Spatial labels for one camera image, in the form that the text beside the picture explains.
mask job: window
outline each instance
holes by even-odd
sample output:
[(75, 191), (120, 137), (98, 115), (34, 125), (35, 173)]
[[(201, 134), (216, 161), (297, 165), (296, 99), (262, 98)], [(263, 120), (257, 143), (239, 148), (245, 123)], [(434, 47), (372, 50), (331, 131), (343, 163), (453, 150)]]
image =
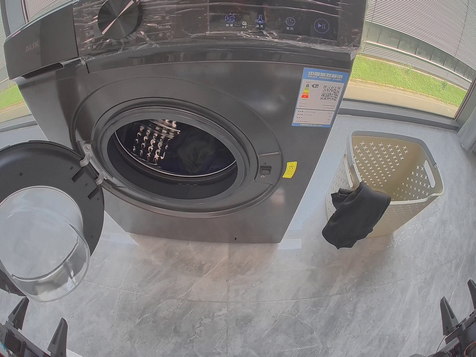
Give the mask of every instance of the window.
[(439, 49), (435, 49), (433, 51), (433, 55), (431, 56), (431, 60), (440, 65), (443, 65), (445, 63), (445, 58), (446, 58), (446, 53)]
[(400, 35), (392, 30), (382, 29), (380, 36), (378, 37), (378, 42), (398, 48), (398, 44), (400, 43)]
[(416, 55), (430, 60), (434, 50), (435, 48), (433, 48), (433, 46), (420, 42), (416, 50)]
[(367, 41), (378, 42), (378, 36), (380, 35), (380, 27), (377, 25), (370, 25), (368, 30)]
[(472, 82), (476, 76), (476, 71), (474, 71), (472, 68), (468, 68), (468, 69), (469, 69), (468, 76), (466, 77), (465, 75), (465, 77)]
[(461, 61), (458, 61), (458, 65), (455, 68), (455, 72), (461, 75), (464, 75), (466, 73), (467, 66), (466, 64), (462, 63)]
[(418, 47), (418, 41), (412, 39), (410, 36), (407, 36), (405, 34), (402, 34), (400, 37), (400, 44), (398, 45), (398, 48), (402, 51), (407, 51), (409, 53), (415, 54)]
[(465, 78), (469, 79), (471, 73), (474, 73), (474, 70), (468, 66), (466, 69)]
[(455, 58), (455, 57), (452, 57), (452, 56), (447, 56), (446, 60), (445, 60), (445, 68), (449, 68), (451, 70), (454, 70), (456, 65), (458, 64), (458, 60)]

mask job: button icon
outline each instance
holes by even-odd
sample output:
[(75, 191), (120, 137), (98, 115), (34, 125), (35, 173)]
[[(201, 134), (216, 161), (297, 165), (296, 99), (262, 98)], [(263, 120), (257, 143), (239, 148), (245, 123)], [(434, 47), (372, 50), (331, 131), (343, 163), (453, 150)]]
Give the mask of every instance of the button icon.
[(330, 28), (329, 22), (325, 19), (317, 19), (314, 22), (314, 29), (318, 33), (321, 33), (321, 34), (327, 33), (329, 31), (329, 28)]
[(256, 22), (258, 24), (264, 24), (265, 23), (265, 19), (263, 18), (263, 15), (258, 15), (258, 20), (256, 20)]
[(235, 21), (235, 15), (233, 13), (229, 13), (228, 15), (225, 16), (225, 21), (226, 22), (233, 22)]
[(296, 24), (296, 20), (294, 20), (294, 17), (288, 17), (286, 19), (286, 25), (289, 25), (290, 27), (292, 27), (294, 24)]

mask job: basket handle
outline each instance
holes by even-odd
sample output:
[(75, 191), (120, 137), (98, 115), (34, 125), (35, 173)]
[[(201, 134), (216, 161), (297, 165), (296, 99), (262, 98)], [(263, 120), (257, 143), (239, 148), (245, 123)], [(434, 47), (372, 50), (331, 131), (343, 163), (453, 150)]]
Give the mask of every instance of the basket handle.
[(349, 166), (354, 165), (354, 149), (352, 148), (352, 134), (347, 135), (347, 146), (346, 146), (346, 153), (347, 153), (347, 162)]
[(428, 160), (425, 160), (423, 167), (425, 168), (425, 172), (428, 175), (428, 180), (430, 180), (430, 186), (435, 187), (437, 182), (435, 181), (435, 176), (433, 175), (433, 171), (431, 170)]

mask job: qr code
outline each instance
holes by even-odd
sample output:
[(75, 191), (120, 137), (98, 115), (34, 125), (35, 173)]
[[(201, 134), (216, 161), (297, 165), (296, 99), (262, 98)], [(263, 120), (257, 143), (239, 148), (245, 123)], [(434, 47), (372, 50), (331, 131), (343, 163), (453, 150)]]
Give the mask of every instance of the qr code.
[(324, 85), (324, 88), (322, 89), (321, 100), (338, 100), (340, 97), (340, 88), (341, 86)]

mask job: white laundry basket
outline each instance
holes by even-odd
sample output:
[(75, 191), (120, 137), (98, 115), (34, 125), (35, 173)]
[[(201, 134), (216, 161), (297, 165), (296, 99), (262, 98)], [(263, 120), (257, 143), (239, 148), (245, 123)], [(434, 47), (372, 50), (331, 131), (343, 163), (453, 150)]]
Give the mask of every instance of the white laundry basket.
[(391, 196), (392, 201), (368, 236), (393, 233), (443, 194), (437, 164), (426, 144), (408, 136), (355, 131), (348, 137), (326, 194), (327, 217), (336, 211), (331, 193), (354, 190), (361, 181)]

